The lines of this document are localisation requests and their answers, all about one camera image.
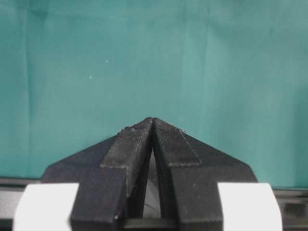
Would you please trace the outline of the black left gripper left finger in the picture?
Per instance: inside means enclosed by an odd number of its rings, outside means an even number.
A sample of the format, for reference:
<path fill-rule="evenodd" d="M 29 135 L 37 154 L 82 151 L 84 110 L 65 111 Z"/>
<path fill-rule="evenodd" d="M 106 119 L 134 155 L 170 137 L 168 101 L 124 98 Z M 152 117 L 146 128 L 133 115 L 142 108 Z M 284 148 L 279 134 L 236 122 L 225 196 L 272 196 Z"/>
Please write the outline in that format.
<path fill-rule="evenodd" d="M 152 118 L 47 167 L 43 183 L 79 183 L 70 215 L 75 231 L 113 231 L 119 218 L 141 218 Z"/>

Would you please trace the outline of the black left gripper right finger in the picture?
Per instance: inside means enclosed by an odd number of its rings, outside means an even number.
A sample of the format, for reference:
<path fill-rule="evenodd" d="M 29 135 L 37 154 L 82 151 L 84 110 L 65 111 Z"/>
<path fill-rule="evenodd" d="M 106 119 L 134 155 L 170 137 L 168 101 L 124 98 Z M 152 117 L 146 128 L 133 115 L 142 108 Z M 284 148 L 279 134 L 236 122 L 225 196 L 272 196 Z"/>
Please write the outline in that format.
<path fill-rule="evenodd" d="M 161 215 L 182 231 L 221 231 L 218 182 L 257 182 L 246 163 L 159 119 L 153 119 L 153 150 Z"/>

